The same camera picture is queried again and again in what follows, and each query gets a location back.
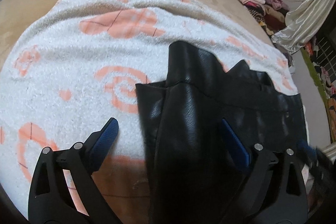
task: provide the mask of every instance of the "white satin curtain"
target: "white satin curtain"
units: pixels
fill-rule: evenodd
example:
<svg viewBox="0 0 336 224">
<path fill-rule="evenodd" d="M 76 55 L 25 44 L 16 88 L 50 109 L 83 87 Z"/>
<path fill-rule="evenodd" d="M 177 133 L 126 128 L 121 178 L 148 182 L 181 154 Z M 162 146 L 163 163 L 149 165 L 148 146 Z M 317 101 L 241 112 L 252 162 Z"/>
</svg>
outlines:
<svg viewBox="0 0 336 224">
<path fill-rule="evenodd" d="M 272 42 L 290 53 L 297 52 L 320 29 L 335 0 L 305 0 L 296 10 L 286 15 L 286 28 L 272 36 Z"/>
</svg>

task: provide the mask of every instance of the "blue rubber grip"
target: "blue rubber grip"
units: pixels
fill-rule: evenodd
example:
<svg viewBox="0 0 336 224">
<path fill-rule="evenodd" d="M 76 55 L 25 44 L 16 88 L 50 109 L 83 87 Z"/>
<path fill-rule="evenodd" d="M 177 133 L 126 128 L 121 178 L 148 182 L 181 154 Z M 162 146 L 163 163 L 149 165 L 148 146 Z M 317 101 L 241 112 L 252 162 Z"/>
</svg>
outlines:
<svg viewBox="0 0 336 224">
<path fill-rule="evenodd" d="M 220 132 L 237 170 L 247 172 L 252 160 L 251 155 L 225 119 L 222 119 Z"/>
<path fill-rule="evenodd" d="M 298 150 L 304 151 L 311 160 L 317 160 L 317 154 L 314 148 L 310 147 L 306 141 L 299 141 L 297 144 Z"/>
<path fill-rule="evenodd" d="M 89 153 L 88 160 L 91 172 L 99 170 L 112 144 L 116 140 L 118 132 L 118 121 L 113 119 L 107 128 L 101 133 L 99 139 Z"/>
</svg>

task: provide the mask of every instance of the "bed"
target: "bed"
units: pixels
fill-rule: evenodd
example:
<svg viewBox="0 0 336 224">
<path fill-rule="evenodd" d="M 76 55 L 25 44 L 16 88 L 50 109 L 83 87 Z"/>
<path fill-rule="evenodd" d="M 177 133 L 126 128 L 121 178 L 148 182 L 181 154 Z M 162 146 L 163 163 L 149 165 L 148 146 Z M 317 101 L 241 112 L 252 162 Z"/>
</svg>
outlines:
<svg viewBox="0 0 336 224">
<path fill-rule="evenodd" d="M 2 2 L 0 2 L 0 69 L 23 31 L 34 21 L 44 16 L 57 1 L 58 0 L 2 0 Z M 237 0 L 198 1 L 223 13 L 248 30 L 248 32 L 264 44 L 268 45 L 267 47 L 272 47 L 271 41 L 263 29 L 249 14 L 248 10 Z M 12 138 L 15 139 L 17 137 L 6 135 L 4 145 L 6 144 L 6 140 Z M 4 155 L 5 151 L 6 150 L 3 149 L 0 150 L 0 155 Z M 118 171 L 118 180 L 128 181 L 123 188 L 111 185 L 111 181 L 107 179 L 111 176 L 111 169 Z M 94 180 L 101 192 L 104 193 L 106 201 L 123 223 L 147 222 L 149 191 L 143 160 L 129 160 L 126 157 L 106 160 L 101 170 L 94 174 Z M 23 215 L 26 216 L 28 193 L 18 193 L 15 189 L 15 185 L 11 185 L 11 182 L 8 181 L 7 172 L 0 172 L 0 182 L 14 204 Z M 75 189 L 72 189 L 71 186 L 69 186 L 69 189 L 73 198 L 76 199 Z M 78 203 L 76 205 L 79 210 L 84 211 L 81 204 Z"/>
</svg>

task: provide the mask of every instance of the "pile of clothes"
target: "pile of clothes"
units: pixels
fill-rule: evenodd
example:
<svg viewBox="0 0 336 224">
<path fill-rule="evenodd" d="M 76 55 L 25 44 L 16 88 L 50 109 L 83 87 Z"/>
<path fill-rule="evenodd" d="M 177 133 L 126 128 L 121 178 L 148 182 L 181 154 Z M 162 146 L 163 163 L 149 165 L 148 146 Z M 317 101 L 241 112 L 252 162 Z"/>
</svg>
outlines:
<svg viewBox="0 0 336 224">
<path fill-rule="evenodd" d="M 283 0 L 239 1 L 249 10 L 269 37 L 286 27 L 285 16 L 289 12 L 289 7 Z"/>
</svg>

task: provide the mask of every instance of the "black leather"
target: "black leather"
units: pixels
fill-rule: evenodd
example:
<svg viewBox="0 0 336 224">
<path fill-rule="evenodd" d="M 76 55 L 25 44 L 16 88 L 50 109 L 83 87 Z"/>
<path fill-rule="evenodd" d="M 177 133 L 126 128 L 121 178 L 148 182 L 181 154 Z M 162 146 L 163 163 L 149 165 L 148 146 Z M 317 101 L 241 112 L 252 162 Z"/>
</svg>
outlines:
<svg viewBox="0 0 336 224">
<path fill-rule="evenodd" d="M 210 52 L 169 47 L 167 80 L 137 84 L 151 191 L 150 224 L 218 224 L 245 175 L 218 133 L 224 118 L 245 147 L 295 149 L 306 140 L 300 95 L 278 93 L 245 61 L 225 73 Z"/>
</svg>

